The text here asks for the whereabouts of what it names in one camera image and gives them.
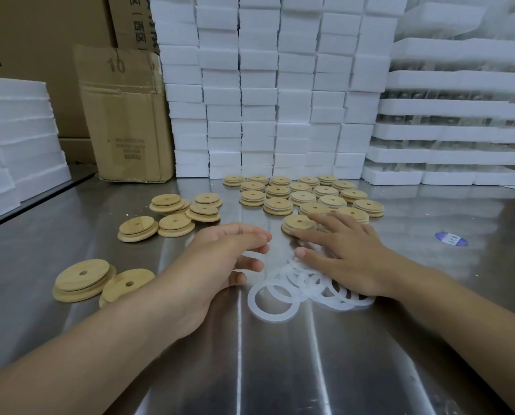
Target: forearm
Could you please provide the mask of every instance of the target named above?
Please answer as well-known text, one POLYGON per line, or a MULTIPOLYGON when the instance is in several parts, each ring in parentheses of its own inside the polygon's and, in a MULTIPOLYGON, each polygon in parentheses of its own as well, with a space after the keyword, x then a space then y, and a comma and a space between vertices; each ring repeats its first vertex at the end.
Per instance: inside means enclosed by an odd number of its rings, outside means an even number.
POLYGON ((156 288, 160 281, 2 370, 0 414, 102 414, 177 338, 171 303, 156 288))
POLYGON ((515 411, 515 314, 435 269, 417 266, 405 277, 396 298, 515 411))

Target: blue sticker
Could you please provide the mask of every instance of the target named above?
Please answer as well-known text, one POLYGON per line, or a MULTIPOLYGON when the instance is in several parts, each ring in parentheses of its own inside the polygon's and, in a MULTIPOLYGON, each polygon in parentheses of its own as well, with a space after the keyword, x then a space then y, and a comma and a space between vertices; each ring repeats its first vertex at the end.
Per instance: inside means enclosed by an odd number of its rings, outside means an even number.
POLYGON ((452 246, 465 247, 469 245, 469 243, 463 237, 455 236, 451 233, 436 233, 436 238, 441 242, 451 244, 452 246))

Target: hand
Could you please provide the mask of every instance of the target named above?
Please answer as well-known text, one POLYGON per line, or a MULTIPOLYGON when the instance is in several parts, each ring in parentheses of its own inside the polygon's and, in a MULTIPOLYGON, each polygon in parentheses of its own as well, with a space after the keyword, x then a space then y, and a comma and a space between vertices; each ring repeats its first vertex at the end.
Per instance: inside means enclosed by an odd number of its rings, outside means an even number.
POLYGON ((267 253, 273 236, 243 223, 207 227, 199 231, 184 253, 166 270, 164 279, 179 314, 178 337, 196 330, 204 321, 213 297, 247 278, 237 269, 263 271, 263 262, 242 256, 245 251, 267 253))
POLYGON ((293 235, 332 251, 337 258, 299 247, 294 254, 346 288, 364 295, 395 298, 399 283, 419 264, 384 246, 375 229, 338 212, 309 214, 332 233, 294 230, 293 235))

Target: metal table surface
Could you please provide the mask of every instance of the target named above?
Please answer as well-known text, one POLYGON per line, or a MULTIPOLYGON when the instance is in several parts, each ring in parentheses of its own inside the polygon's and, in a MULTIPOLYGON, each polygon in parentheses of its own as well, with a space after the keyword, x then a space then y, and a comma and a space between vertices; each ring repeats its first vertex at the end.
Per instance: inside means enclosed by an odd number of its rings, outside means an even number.
MULTIPOLYGON (((475 292, 515 312, 515 190, 459 186, 359 188, 385 205, 372 224, 389 247, 440 268, 475 292), (468 247, 434 236, 450 232, 468 247)), ((59 272, 90 258, 119 271, 166 268, 192 235, 154 236, 135 244, 116 238, 133 216, 155 215, 153 196, 193 199, 220 194, 222 223, 270 230, 266 271, 283 266, 293 241, 281 217, 238 203, 220 180, 179 179, 164 185, 110 184, 89 179, 0 225, 0 367, 98 310, 98 298, 53 300, 59 272)), ((249 286, 221 292, 206 321, 152 363, 111 406, 118 414, 501 414, 510 410, 444 342, 392 300, 336 313, 305 302, 287 323, 269 324, 249 311, 249 286)), ((268 293, 258 304, 288 307, 268 293)))

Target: wooden lid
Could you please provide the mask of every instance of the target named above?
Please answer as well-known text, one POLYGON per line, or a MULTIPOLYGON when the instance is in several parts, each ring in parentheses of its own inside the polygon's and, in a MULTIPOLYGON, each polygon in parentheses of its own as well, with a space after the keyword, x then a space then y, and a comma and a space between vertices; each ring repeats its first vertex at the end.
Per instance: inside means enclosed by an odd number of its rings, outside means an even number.
POLYGON ((344 215, 349 215, 355 218, 357 221, 367 221, 369 219, 369 214, 358 208, 342 207, 338 208, 336 212, 339 212, 340 214, 344 215))
POLYGON ((319 202, 323 203, 328 207, 340 208, 346 206, 346 201, 339 196, 334 195, 323 195, 319 198, 319 202))
POLYGON ((367 194, 363 191, 359 191, 357 189, 344 189, 340 192, 340 195, 346 196, 351 199, 365 199, 367 198, 367 194))
POLYGON ((332 186, 317 186, 313 192, 321 195, 338 195, 338 190, 332 186))
POLYGON ((363 211, 369 212, 382 212, 384 211, 384 206, 376 201, 371 201, 370 199, 360 199, 354 202, 354 207, 361 209, 363 211))
POLYGON ((248 202, 252 202, 252 201, 260 202, 260 201, 263 201, 263 199, 265 199, 265 193, 264 193, 264 192, 261 192, 261 191, 244 191, 244 192, 240 193, 240 197, 241 197, 244 201, 248 201, 248 202))
POLYGON ((153 223, 154 219, 152 217, 135 217, 121 224, 119 231, 124 235, 135 235, 150 229, 153 223))
POLYGON ((302 182, 293 182, 290 184, 290 189, 293 191, 309 191, 311 189, 311 186, 308 184, 302 183, 302 182))
POLYGON ((179 201, 180 196, 177 194, 157 195, 154 198, 152 198, 152 204, 157 205, 158 207, 166 207, 179 201))
POLYGON ((237 183, 237 182, 242 182, 244 180, 244 176, 242 176, 242 175, 226 175, 223 180, 225 182, 237 183))
POLYGON ((261 191, 261 189, 265 189, 265 185, 261 182, 244 182, 242 185, 240 185, 241 188, 245 189, 246 191, 261 191))
POLYGON ((265 205, 275 211, 284 211, 293 206, 293 203, 284 198, 269 198, 265 205))
POLYGON ((212 207, 210 205, 204 205, 202 203, 193 203, 190 205, 190 210, 192 212, 195 212, 196 214, 201 215, 215 215, 219 213, 219 210, 215 207, 212 207))
POLYGON ((275 176, 274 178, 271 178, 271 182, 277 185, 289 185, 292 180, 286 176, 275 176))
POLYGON ((180 230, 191 222, 192 220, 185 214, 172 214, 159 220, 159 227, 164 230, 180 230))
POLYGON ((298 202, 315 202, 317 197, 311 192, 293 192, 290 194, 290 198, 298 202))
POLYGON ((110 269, 103 259, 90 259, 71 265, 55 279, 55 286, 61 291, 78 291, 96 284, 110 269))
POLYGON ((268 186, 265 191, 270 195, 281 196, 281 195, 287 195, 290 192, 290 189, 288 189, 287 186, 273 185, 273 186, 268 186))
POLYGON ((265 182, 269 181, 269 178, 265 175, 251 175, 251 176, 248 176, 248 180, 251 182, 265 183, 265 182))
POLYGON ((300 211, 304 214, 327 214, 330 208, 319 202, 306 202, 300 205, 300 211))
POLYGON ((347 180, 335 180, 332 182, 332 186, 336 189, 355 189, 355 183, 347 180))
POLYGON ((103 287, 103 298, 111 303, 122 295, 133 292, 155 278, 147 269, 130 269, 117 274, 103 287))
POLYGON ((323 182, 334 182, 335 180, 338 180, 334 175, 319 175, 317 176, 317 179, 323 182))
POLYGON ((319 179, 312 178, 311 176, 304 176, 303 178, 299 178, 299 181, 308 185, 316 185, 319 183, 319 179))
POLYGON ((284 218, 284 224, 295 230, 314 229, 316 223, 308 218, 307 215, 289 215, 284 218))
POLYGON ((194 201, 198 203, 212 203, 219 201, 219 195, 207 193, 207 194, 199 194, 196 195, 196 198, 194 198, 194 201))

